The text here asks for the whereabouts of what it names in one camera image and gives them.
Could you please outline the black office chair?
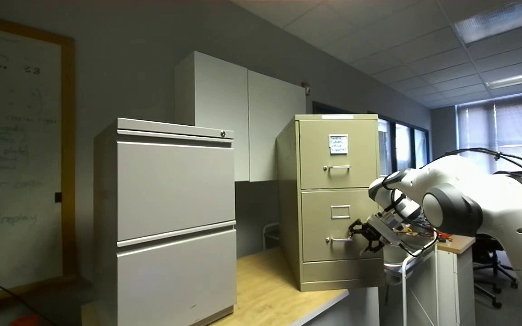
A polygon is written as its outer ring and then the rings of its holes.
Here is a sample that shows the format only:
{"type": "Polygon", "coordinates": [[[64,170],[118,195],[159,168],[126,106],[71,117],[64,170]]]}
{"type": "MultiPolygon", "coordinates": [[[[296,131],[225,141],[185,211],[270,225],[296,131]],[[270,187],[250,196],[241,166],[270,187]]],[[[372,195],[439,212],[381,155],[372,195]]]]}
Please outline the black office chair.
{"type": "MultiPolygon", "coordinates": [[[[518,289],[518,279],[509,273],[510,271],[513,272],[514,268],[502,264],[498,257],[498,252],[503,251],[501,244],[495,238],[485,234],[478,234],[474,239],[475,242],[471,247],[473,270],[475,272],[491,270],[494,277],[498,277],[501,273],[510,280],[510,286],[513,289],[518,289]]],[[[502,292],[502,289],[497,283],[474,278],[473,286],[476,293],[490,299],[491,305],[495,309],[502,308],[502,302],[497,299],[497,295],[502,292]]]]}

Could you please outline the orange object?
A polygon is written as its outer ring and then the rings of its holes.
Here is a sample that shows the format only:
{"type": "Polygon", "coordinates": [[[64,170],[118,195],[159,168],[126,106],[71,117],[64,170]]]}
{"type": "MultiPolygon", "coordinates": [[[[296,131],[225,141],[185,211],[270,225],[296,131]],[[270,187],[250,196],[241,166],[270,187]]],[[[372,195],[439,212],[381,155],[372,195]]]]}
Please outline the orange object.
{"type": "Polygon", "coordinates": [[[29,314],[14,319],[9,326],[41,326],[41,318],[37,314],[29,314]]]}

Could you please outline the white wall cabinet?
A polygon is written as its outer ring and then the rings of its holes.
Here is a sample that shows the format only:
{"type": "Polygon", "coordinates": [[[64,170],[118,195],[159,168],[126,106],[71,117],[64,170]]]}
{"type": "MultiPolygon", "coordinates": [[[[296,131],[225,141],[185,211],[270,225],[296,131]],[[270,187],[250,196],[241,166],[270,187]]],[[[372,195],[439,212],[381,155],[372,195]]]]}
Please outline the white wall cabinet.
{"type": "Polygon", "coordinates": [[[195,123],[195,94],[194,94],[194,53],[191,52],[174,69],[175,114],[177,124],[193,125],[195,123]]]}

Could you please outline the large grey drawer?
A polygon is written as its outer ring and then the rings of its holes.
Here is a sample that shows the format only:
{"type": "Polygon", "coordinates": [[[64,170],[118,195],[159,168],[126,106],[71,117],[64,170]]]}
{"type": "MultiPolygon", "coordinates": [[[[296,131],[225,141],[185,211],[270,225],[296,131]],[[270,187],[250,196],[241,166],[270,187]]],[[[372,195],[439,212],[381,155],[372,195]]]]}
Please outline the large grey drawer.
{"type": "Polygon", "coordinates": [[[235,219],[230,147],[118,142],[119,241],[235,219]]]}
{"type": "Polygon", "coordinates": [[[237,302],[236,230],[119,253],[114,326],[201,326],[237,302]]]}

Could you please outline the whiteboard with wooden frame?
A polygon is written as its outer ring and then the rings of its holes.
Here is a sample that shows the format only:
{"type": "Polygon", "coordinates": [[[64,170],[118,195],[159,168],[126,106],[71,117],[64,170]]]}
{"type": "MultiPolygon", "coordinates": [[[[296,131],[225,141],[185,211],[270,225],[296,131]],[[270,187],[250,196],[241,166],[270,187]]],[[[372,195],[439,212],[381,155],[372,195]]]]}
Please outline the whiteboard with wooden frame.
{"type": "Polygon", "coordinates": [[[0,20],[0,285],[77,276],[74,39],[0,20]]]}

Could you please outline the ceiling light panel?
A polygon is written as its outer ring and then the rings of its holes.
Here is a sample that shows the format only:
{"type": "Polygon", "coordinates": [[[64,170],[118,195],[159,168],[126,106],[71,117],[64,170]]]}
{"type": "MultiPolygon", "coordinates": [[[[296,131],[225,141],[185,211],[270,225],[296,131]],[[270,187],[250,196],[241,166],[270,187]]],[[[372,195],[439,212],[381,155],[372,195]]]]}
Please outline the ceiling light panel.
{"type": "Polygon", "coordinates": [[[522,27],[522,0],[512,0],[454,24],[465,44],[522,27]]]}

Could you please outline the white wall cabinet door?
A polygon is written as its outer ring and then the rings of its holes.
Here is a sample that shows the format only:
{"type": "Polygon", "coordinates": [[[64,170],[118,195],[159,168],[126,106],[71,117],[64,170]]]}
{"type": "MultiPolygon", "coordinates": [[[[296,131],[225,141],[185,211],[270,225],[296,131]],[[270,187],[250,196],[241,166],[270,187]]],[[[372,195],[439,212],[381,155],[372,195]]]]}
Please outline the white wall cabinet door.
{"type": "Polygon", "coordinates": [[[235,181],[249,180],[248,70],[194,53],[195,124],[233,132],[235,181]]]}
{"type": "Polygon", "coordinates": [[[276,137],[306,113],[303,87],[248,71],[249,181],[277,179],[276,137]]]}

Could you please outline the white metal frame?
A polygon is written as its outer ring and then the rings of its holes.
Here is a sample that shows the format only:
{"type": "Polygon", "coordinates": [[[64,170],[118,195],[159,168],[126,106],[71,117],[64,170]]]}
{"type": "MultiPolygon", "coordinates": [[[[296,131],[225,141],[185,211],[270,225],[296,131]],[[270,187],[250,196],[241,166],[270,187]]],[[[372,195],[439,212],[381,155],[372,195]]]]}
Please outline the white metal frame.
{"type": "Polygon", "coordinates": [[[439,326],[435,247],[417,257],[387,246],[384,249],[385,295],[382,317],[391,326],[439,326]]]}

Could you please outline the beige drawer with label holder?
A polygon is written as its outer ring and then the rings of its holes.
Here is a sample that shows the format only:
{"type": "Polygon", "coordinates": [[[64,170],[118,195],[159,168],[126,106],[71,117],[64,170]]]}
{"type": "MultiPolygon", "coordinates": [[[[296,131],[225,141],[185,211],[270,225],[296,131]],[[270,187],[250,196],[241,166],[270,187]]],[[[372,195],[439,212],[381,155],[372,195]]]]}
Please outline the beige drawer with label holder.
{"type": "Polygon", "coordinates": [[[348,238],[348,227],[357,219],[366,221],[379,210],[366,188],[302,193],[303,262],[321,262],[380,257],[362,253],[368,241],[360,235],[351,243],[326,243],[326,237],[348,238]]]}

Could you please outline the row of dark-framed windows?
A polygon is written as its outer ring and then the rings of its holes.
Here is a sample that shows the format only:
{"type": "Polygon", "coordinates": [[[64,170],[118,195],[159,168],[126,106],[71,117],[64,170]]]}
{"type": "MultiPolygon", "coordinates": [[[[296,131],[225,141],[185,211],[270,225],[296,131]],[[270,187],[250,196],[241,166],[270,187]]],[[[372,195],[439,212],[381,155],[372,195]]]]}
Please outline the row of dark-framed windows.
{"type": "Polygon", "coordinates": [[[428,130],[380,115],[378,133],[380,175],[420,168],[429,162],[428,130]]]}

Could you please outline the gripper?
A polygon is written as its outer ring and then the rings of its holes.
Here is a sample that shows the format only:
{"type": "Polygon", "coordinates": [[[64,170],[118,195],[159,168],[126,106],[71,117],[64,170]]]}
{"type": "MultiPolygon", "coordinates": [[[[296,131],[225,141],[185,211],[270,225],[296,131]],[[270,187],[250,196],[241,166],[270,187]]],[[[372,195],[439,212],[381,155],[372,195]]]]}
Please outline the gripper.
{"type": "Polygon", "coordinates": [[[349,226],[349,236],[361,235],[368,241],[364,252],[377,253],[385,245],[397,246],[397,233],[378,216],[370,216],[366,222],[357,219],[349,226]]]}

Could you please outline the ceiling light strip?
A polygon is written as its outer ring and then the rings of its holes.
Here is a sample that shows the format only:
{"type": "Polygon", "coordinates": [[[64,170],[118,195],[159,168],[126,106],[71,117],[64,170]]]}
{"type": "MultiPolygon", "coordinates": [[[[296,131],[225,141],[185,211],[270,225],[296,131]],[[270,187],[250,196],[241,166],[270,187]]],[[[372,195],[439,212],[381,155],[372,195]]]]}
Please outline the ceiling light strip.
{"type": "Polygon", "coordinates": [[[485,83],[489,89],[500,89],[502,87],[510,87],[522,84],[522,74],[518,76],[512,76],[507,78],[502,78],[500,80],[489,81],[485,83]]]}

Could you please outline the grey metal filing cabinet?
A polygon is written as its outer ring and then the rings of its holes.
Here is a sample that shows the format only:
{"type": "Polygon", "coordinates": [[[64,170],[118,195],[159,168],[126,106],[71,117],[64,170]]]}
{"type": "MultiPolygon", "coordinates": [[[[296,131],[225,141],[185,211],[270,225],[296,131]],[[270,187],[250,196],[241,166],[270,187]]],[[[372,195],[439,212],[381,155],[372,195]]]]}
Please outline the grey metal filing cabinet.
{"type": "Polygon", "coordinates": [[[230,147],[233,149],[233,132],[224,129],[118,118],[94,138],[93,280],[97,314],[101,326],[114,326],[116,319],[118,281],[116,258],[119,253],[137,246],[148,246],[181,237],[197,237],[206,232],[220,232],[229,228],[236,230],[235,217],[232,221],[213,225],[119,241],[117,239],[118,142],[230,147]]]}

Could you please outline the white desk with wooden top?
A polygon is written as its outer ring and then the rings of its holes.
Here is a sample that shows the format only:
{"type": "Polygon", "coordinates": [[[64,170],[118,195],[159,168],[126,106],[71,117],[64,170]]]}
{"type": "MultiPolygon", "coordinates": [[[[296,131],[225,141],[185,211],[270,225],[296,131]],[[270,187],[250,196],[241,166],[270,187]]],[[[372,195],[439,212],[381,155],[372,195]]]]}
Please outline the white desk with wooden top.
{"type": "Polygon", "coordinates": [[[476,326],[472,245],[475,239],[452,235],[437,244],[438,326],[476,326]]]}

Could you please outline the window with blinds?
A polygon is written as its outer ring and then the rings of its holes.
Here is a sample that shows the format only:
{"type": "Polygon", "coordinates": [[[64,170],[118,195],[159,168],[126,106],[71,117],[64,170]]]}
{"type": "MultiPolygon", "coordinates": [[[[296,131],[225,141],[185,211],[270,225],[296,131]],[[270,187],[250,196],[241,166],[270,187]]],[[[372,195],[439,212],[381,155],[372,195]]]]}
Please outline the window with blinds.
{"type": "Polygon", "coordinates": [[[456,144],[522,157],[522,94],[456,106],[456,144]]]}

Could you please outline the beige metal filing cabinet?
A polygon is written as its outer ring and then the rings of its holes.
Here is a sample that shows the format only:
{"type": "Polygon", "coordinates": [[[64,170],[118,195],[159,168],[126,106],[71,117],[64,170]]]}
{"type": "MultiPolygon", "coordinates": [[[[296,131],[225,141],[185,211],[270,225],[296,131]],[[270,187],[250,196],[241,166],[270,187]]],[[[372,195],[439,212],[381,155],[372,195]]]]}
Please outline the beige metal filing cabinet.
{"type": "Polygon", "coordinates": [[[302,292],[383,286],[385,268],[382,250],[377,252],[381,256],[375,258],[303,262],[302,193],[355,188],[369,190],[371,183],[368,187],[302,189],[299,154],[300,120],[377,120],[379,143],[377,114],[297,114],[277,136],[275,142],[279,195],[278,235],[295,286],[302,292]]]}

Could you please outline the beige drawer with paper note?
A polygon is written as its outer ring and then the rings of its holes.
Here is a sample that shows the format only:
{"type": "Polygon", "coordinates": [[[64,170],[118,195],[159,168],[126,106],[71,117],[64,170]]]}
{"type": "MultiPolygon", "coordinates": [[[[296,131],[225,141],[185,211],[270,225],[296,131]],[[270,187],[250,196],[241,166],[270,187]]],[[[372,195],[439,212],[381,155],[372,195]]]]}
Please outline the beige drawer with paper note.
{"type": "Polygon", "coordinates": [[[368,187],[379,173],[377,120],[300,120],[299,154],[302,189],[368,187]],[[348,155],[329,154],[329,134],[348,134],[348,155]]]}

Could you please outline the white paper note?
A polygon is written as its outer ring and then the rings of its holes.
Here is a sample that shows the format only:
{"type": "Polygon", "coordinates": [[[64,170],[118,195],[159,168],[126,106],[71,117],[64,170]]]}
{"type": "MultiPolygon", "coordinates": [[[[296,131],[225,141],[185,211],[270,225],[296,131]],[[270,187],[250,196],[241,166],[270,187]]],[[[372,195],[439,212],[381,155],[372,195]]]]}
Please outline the white paper note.
{"type": "Polygon", "coordinates": [[[328,147],[330,155],[348,155],[348,134],[329,134],[328,147]]]}

